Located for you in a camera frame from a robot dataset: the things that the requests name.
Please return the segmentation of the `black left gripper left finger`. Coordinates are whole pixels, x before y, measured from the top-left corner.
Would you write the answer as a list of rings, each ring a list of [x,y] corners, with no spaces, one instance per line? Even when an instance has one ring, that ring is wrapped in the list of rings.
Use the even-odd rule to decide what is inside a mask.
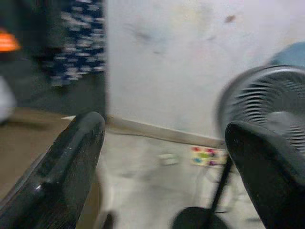
[[[102,116],[76,116],[1,201],[1,228],[76,228],[92,190],[103,140]]]

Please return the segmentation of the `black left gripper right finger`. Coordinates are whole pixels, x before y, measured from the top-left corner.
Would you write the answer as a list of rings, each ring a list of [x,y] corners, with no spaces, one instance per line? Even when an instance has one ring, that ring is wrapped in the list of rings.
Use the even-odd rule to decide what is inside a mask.
[[[305,158],[282,136],[231,122],[225,143],[250,200],[267,229],[305,227]]]

